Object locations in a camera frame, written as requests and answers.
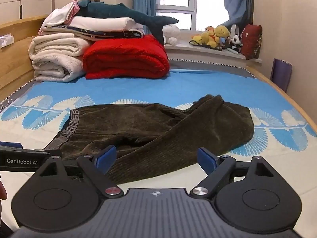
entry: teal shark plush toy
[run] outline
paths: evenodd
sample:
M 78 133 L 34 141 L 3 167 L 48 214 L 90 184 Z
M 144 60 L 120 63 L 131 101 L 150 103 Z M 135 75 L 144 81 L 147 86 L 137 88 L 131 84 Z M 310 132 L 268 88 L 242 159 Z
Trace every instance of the teal shark plush toy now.
M 93 2 L 91 0 L 80 0 L 78 5 L 80 10 L 76 16 L 99 19 L 129 17 L 136 23 L 147 26 L 151 34 L 162 45 L 164 45 L 163 26 L 179 22 L 179 20 L 172 17 L 148 16 L 126 7 L 123 3 L 112 5 L 103 2 Z

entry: bed sheet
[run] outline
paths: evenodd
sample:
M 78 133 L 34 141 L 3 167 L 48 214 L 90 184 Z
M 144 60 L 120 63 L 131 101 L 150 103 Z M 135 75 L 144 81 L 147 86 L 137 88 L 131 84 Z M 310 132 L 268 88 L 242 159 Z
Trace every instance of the bed sheet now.
M 237 160 L 263 156 L 301 196 L 303 211 L 296 231 L 305 238 L 316 238 L 317 205 L 312 203 L 312 198 L 317 195 L 314 178 L 317 174 L 314 164 L 317 135 L 278 92 L 254 78 L 219 71 L 175 69 L 157 80 L 79 78 L 71 83 L 44 82 L 33 86 L 0 114 L 1 140 L 20 142 L 27 149 L 42 149 L 62 128 L 72 109 L 108 103 L 162 103 L 186 109 L 206 94 L 220 94 L 225 101 L 250 108 L 254 137 L 228 153 Z M 5 184 L 10 174 L 4 173 L 2 181 Z M 14 178 L 19 175 L 22 180 L 19 185 L 30 176 L 28 173 L 14 174 Z M 190 190 L 204 177 L 205 173 L 196 164 L 121 187 L 124 190 L 128 187 L 186 187 Z M 9 198 L 18 188 L 12 190 Z M 10 199 L 4 205 L 5 212 L 9 203 Z M 10 213 L 3 216 L 4 220 L 6 218 L 8 225 L 15 225 Z

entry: window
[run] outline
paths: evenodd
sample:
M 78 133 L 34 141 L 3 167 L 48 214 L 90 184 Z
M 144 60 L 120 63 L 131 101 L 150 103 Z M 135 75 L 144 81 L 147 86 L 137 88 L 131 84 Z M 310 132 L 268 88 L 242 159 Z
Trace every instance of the window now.
M 170 16 L 180 29 L 204 31 L 229 20 L 223 0 L 156 0 L 156 15 Z

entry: metal screw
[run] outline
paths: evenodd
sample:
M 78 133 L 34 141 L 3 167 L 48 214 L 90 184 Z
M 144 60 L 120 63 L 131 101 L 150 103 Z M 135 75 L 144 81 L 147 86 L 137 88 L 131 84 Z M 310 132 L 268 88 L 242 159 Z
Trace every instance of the metal screw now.
M 106 189 L 108 195 L 118 195 L 121 192 L 121 189 L 118 187 L 110 187 Z
M 208 193 L 208 190 L 205 187 L 196 187 L 193 189 L 193 193 L 196 195 L 205 195 Z

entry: folded red quilt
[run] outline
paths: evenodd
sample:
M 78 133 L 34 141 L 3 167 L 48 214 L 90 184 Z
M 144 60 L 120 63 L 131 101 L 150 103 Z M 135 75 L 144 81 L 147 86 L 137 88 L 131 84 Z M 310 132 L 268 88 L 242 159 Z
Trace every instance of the folded red quilt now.
M 160 78 L 169 69 L 164 46 L 152 35 L 95 42 L 83 56 L 86 79 L 118 76 Z

